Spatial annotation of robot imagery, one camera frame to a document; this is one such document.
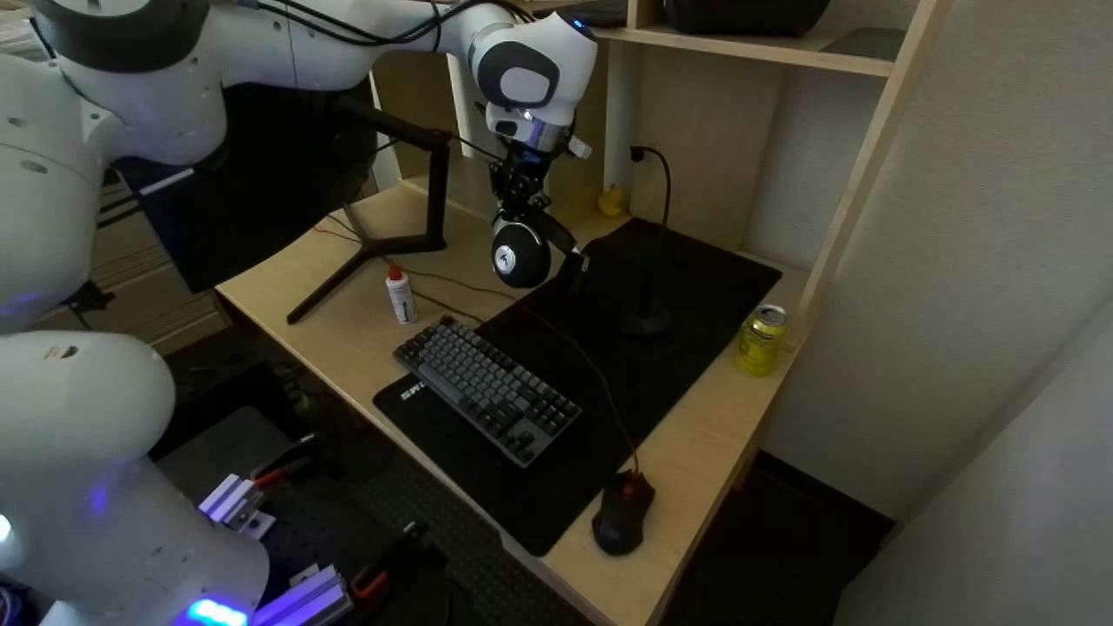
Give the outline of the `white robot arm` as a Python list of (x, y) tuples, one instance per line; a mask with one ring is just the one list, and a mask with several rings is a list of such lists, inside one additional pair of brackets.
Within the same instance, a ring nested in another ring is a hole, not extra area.
[(334, 189), (308, 159), (326, 106), (389, 51), (466, 67), (488, 128), (557, 157), (600, 41), (514, 0), (31, 0), (36, 58), (0, 57), (0, 545), (46, 626), (191, 626), (248, 616), (269, 550), (210, 523), (149, 458), (175, 416), (160, 351), (114, 330), (48, 330), (93, 270), (106, 174), (207, 167), (153, 205), (196, 284), (281, 252)]

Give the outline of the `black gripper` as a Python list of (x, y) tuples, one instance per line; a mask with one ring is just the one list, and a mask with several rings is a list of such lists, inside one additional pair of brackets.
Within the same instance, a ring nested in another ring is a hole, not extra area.
[(493, 215), (519, 223), (550, 218), (550, 167), (553, 154), (534, 148), (524, 144), (509, 144), (506, 154), (490, 165)]

